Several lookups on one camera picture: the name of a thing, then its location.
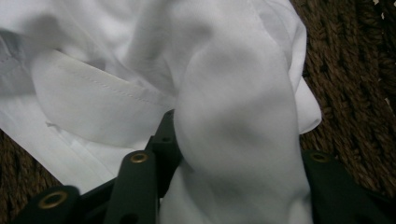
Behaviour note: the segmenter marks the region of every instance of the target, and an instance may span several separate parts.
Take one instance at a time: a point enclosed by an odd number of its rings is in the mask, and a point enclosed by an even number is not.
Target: white fabric
[[[311,223],[299,133],[320,122],[287,0],[0,1],[0,128],[92,189],[176,109],[161,223]]]

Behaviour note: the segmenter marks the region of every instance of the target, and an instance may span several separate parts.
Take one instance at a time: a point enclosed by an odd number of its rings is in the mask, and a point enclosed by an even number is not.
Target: wrinkled cloth
[[[2,0],[0,128],[86,192],[174,108],[162,224],[312,223],[305,44],[287,0]]]

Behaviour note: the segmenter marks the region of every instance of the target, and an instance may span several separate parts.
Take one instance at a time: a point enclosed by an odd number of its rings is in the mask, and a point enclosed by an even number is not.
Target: woven wicker surface
[[[334,155],[357,183],[396,195],[396,7],[380,0],[293,0],[308,31],[304,78],[323,121],[303,149]],[[59,185],[0,132],[0,224],[39,191]]]

